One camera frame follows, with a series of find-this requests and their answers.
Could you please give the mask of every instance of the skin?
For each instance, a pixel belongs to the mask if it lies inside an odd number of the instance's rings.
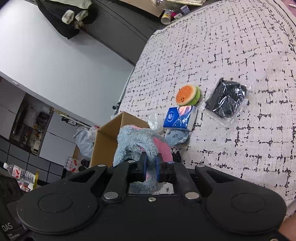
[[[296,215],[293,215],[283,221],[279,232],[290,241],[296,241]]]

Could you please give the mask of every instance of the green plush layer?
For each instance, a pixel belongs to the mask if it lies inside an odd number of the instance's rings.
[[[192,101],[190,101],[186,105],[196,105],[197,102],[199,101],[199,99],[200,99],[200,89],[198,87],[196,87],[196,95],[195,95],[195,97],[193,98]]]

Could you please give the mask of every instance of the dark tile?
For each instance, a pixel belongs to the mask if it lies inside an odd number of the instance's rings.
[[[0,162],[5,163],[7,162],[7,153],[0,150]]]
[[[48,171],[50,164],[48,160],[42,159],[33,154],[30,154],[28,163],[45,171]]]
[[[55,174],[52,174],[49,172],[48,177],[47,177],[47,182],[53,183],[53,182],[60,180],[61,178],[62,178],[61,176],[58,176],[58,175],[55,175]]]
[[[28,162],[29,153],[16,147],[15,145],[10,145],[9,154],[24,162]]]
[[[37,170],[39,172],[38,179],[46,182],[48,172],[38,169],[37,167],[31,166],[30,164],[28,164],[27,171],[29,171],[33,174],[36,174]]]
[[[23,168],[24,170],[27,168],[27,164],[11,155],[8,155],[7,158],[7,164],[14,164],[17,165],[20,168]]]
[[[63,170],[64,170],[64,167],[61,165],[55,164],[53,162],[50,164],[49,171],[54,174],[61,176],[63,174]]]
[[[0,138],[0,150],[8,153],[10,143],[2,138]]]

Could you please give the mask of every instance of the white wall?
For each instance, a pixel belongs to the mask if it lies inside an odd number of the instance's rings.
[[[0,75],[47,104],[102,125],[133,66],[83,31],[68,40],[24,0],[0,9]]]

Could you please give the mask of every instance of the blue tissue package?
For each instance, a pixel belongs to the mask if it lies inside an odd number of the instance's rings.
[[[171,107],[163,122],[163,127],[174,130],[192,131],[196,115],[197,108],[194,105]]]

